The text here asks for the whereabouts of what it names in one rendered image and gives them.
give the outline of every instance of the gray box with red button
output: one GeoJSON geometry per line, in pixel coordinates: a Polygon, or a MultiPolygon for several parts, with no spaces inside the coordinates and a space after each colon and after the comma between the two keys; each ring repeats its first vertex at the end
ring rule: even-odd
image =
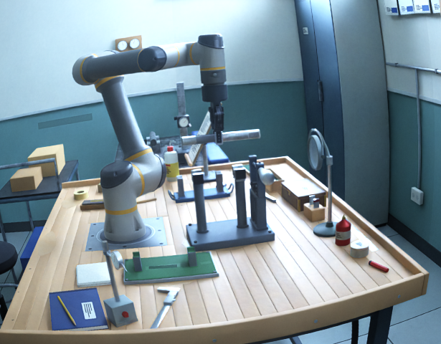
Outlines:
{"type": "Polygon", "coordinates": [[[108,319],[117,328],[137,321],[134,304],[125,295],[120,295],[120,301],[114,297],[104,300],[104,306],[108,319]]]}

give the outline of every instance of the stool seat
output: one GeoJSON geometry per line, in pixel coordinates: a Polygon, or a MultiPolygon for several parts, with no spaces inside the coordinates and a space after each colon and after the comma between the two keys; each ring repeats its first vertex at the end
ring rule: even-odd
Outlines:
{"type": "Polygon", "coordinates": [[[9,242],[0,242],[0,274],[11,270],[18,261],[18,252],[9,242]]]}

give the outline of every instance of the magnifying lamp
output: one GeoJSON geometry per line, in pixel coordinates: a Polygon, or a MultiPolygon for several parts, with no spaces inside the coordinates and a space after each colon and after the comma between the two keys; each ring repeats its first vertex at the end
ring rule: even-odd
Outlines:
{"type": "Polygon", "coordinates": [[[335,224],[332,222],[332,165],[333,156],[328,151],[327,144],[319,130],[313,128],[308,134],[308,160],[313,170],[319,171],[323,159],[326,160],[328,177],[328,221],[314,227],[314,234],[318,237],[334,237],[335,224]]]}

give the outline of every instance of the blue notebook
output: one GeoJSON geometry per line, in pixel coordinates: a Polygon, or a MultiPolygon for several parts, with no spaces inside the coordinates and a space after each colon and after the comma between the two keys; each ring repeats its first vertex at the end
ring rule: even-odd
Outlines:
{"type": "Polygon", "coordinates": [[[108,329],[96,288],[69,290],[66,292],[51,292],[49,294],[51,310],[51,326],[54,331],[91,331],[108,329]],[[61,297],[65,307],[74,318],[75,326],[57,299],[61,297]]]}

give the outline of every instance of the white notepad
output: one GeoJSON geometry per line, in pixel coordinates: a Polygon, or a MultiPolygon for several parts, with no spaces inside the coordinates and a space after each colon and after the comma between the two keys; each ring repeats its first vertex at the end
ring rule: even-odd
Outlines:
{"type": "Polygon", "coordinates": [[[109,284],[110,275],[108,274],[107,262],[77,265],[77,286],[79,288],[109,284]]]}

